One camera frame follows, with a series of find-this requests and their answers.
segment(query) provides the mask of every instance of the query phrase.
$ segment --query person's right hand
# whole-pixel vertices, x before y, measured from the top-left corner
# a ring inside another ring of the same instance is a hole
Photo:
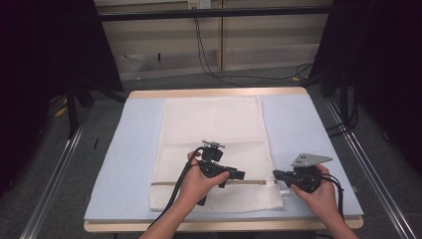
[[[321,173],[329,174],[326,167],[320,164],[316,167],[321,171]],[[313,193],[307,193],[294,184],[292,184],[292,190],[307,204],[311,212],[322,221],[332,217],[332,215],[338,214],[335,202],[334,185],[332,185],[331,182],[322,180],[320,182],[320,187]]]

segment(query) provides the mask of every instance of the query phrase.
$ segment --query white towel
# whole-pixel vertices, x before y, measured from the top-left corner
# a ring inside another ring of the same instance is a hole
[[[261,102],[258,97],[182,98],[167,100],[152,183],[175,182],[187,153],[203,139],[225,144],[221,165],[245,171],[245,180],[266,180],[266,185],[215,187],[205,206],[195,211],[242,213],[283,207],[279,186],[274,184]],[[152,185],[151,210],[162,210],[174,185]]]

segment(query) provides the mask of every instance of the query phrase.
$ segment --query table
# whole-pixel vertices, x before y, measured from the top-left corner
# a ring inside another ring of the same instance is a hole
[[[136,180],[136,183],[127,183],[122,177],[128,177],[135,166],[123,169],[120,165],[136,163],[135,161],[130,162],[130,154],[141,153],[145,158],[142,159],[142,166],[144,168],[153,166],[156,148],[147,148],[144,146],[143,140],[155,141],[158,139],[159,126],[156,123],[158,117],[154,117],[154,114],[160,111],[159,105],[165,102],[165,99],[220,96],[260,96],[263,102],[263,114],[268,129],[272,158],[289,158],[289,161],[274,159],[277,169],[291,170],[290,162],[298,155],[298,152],[331,156],[333,161],[324,165],[341,181],[345,190],[343,208],[345,221],[351,228],[362,226],[361,215],[363,212],[306,90],[303,88],[248,88],[137,91],[131,93],[96,182],[93,197],[87,209],[85,229],[89,232],[145,231],[150,222],[159,214],[148,212],[147,193],[142,193],[140,189],[136,189],[142,187],[142,185],[147,186],[149,181],[139,182],[142,180]],[[136,113],[131,115],[128,111],[130,105],[140,103],[144,107],[138,108]],[[273,111],[270,109],[270,107],[275,106],[280,110]],[[300,127],[286,125],[280,120],[280,116],[283,116],[283,119],[289,120],[292,124],[299,123]],[[144,134],[140,132],[142,127],[147,128]],[[140,143],[137,144],[138,147],[132,148],[130,146],[131,140],[122,142],[124,138],[131,137],[139,137],[137,139],[140,140]],[[122,160],[121,151],[123,149],[129,157],[129,159],[126,159],[127,163],[113,164],[117,157]],[[147,174],[146,170],[138,173]],[[113,190],[120,190],[122,187],[129,187],[129,189],[124,189],[120,193],[113,192]],[[191,214],[180,225],[178,231],[318,230],[323,228],[323,224],[309,212],[305,204],[290,194],[285,196],[285,208],[282,211],[254,212],[245,215]]]

